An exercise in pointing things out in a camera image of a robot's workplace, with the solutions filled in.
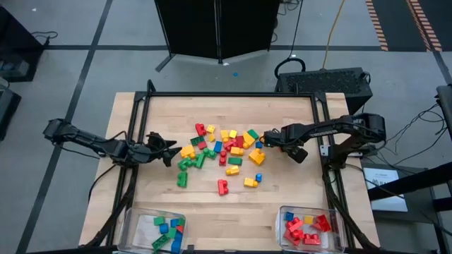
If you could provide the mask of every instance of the black cable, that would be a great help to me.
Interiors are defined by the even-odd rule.
[[[96,183],[104,176],[106,175],[108,172],[110,172],[113,168],[115,168],[116,165],[111,166],[109,169],[107,169],[104,173],[102,173],[100,176],[98,176],[95,180],[94,183],[91,185],[90,188],[90,192],[88,193],[88,202],[90,202],[91,199],[91,193],[93,192],[94,186],[96,185]]]

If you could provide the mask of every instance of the wooden table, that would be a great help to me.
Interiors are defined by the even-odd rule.
[[[332,119],[348,113],[343,94],[327,94],[327,103]],[[133,93],[117,93],[107,137],[127,130],[132,104]],[[215,125],[218,140],[222,129],[243,133],[252,128],[261,135],[287,124],[313,122],[309,98],[152,97],[146,133],[156,131],[163,138],[177,140],[179,146],[185,146],[190,138],[197,136],[195,123]],[[335,135],[337,143],[346,138],[345,134]],[[213,149],[214,143],[208,142],[208,146]],[[238,176],[226,176],[225,167],[218,166],[218,159],[206,158],[202,169],[188,169],[187,188],[176,186],[179,155],[170,168],[160,160],[140,165],[133,207],[184,214],[188,222],[186,245],[194,244],[195,249],[280,250],[274,239],[275,218],[280,206],[328,208],[316,139],[308,141],[304,149],[309,156],[302,164],[297,164],[277,148],[265,147],[266,160],[260,167],[248,160],[252,149],[245,150]],[[358,159],[350,158],[347,163],[360,166]],[[110,159],[102,159],[97,175],[110,166]],[[244,177],[253,178],[258,172],[263,174],[258,188],[245,188]],[[88,242],[112,212],[118,175],[119,170],[114,170],[96,185],[80,243]],[[379,246],[362,172],[346,168],[342,170],[342,178],[350,215],[369,240]],[[228,195],[218,195],[218,179],[228,180]]]

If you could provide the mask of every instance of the clear plastic container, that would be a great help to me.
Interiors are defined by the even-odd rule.
[[[165,222],[168,223],[168,226],[170,226],[171,219],[185,219],[181,243],[182,252],[182,246],[184,246],[186,240],[185,232],[187,232],[187,221],[184,215],[173,212],[137,208],[130,208],[126,212],[126,218],[121,226],[118,250],[139,254],[154,253],[152,244],[162,236],[159,226],[154,226],[154,218],[159,216],[165,218]],[[171,251],[173,241],[174,239],[168,241],[160,250]]]
[[[284,220],[286,212],[293,213],[294,217],[298,217],[303,221],[305,216],[312,216],[314,217],[314,223],[316,222],[317,216],[325,215],[332,229],[327,232],[322,232],[315,229],[312,225],[304,223],[300,228],[304,234],[318,234],[321,244],[306,245],[301,240],[300,244],[296,246],[284,237],[287,222]],[[282,206],[276,217],[276,239],[283,250],[308,253],[343,253],[345,250],[344,221],[335,210]]]

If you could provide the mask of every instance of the yellow cable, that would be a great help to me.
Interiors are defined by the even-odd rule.
[[[333,27],[331,27],[330,35],[328,36],[328,43],[326,43],[325,58],[323,59],[322,68],[325,68],[326,56],[328,56],[328,48],[330,47],[331,35],[333,34],[336,23],[338,22],[340,12],[342,11],[342,7],[344,6],[344,3],[345,3],[345,0],[342,0],[342,3],[340,3],[338,14],[336,15],[336,18],[334,19]]]

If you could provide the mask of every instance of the yellow lego brick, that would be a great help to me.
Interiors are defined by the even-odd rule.
[[[243,153],[244,153],[243,148],[240,148],[240,147],[232,147],[231,148],[231,155],[242,156]]]
[[[229,137],[230,137],[230,138],[235,138],[235,137],[237,137],[237,131],[231,130],[231,131],[229,132]]]
[[[215,134],[209,134],[209,142],[215,141]]]
[[[193,145],[187,145],[186,147],[182,148],[181,156],[184,159],[187,157],[190,157],[192,159],[196,158],[195,149],[193,148]]]
[[[264,159],[266,158],[266,154],[261,152],[261,149],[256,148],[248,155],[248,158],[254,162],[257,166],[260,166]]]
[[[221,140],[226,143],[229,141],[229,133],[226,130],[221,131]]]
[[[207,131],[213,133],[215,131],[215,127],[209,124],[209,126],[207,126]]]
[[[247,132],[243,133],[243,148],[250,148],[251,145],[253,145],[254,141],[254,138],[251,137],[251,135],[249,135]]]
[[[254,180],[254,179],[246,177],[245,178],[245,182],[243,182],[243,185],[245,185],[246,187],[253,187],[253,188],[255,188],[255,187],[257,187],[258,182],[256,180]]]
[[[304,223],[306,223],[306,224],[309,224],[309,225],[311,225],[312,224],[312,222],[313,222],[313,220],[314,220],[314,217],[313,216],[305,216],[304,217]]]
[[[237,166],[237,165],[232,166],[226,170],[226,174],[228,176],[235,176],[235,175],[238,175],[239,173],[240,173],[240,169],[239,169],[239,166]]]

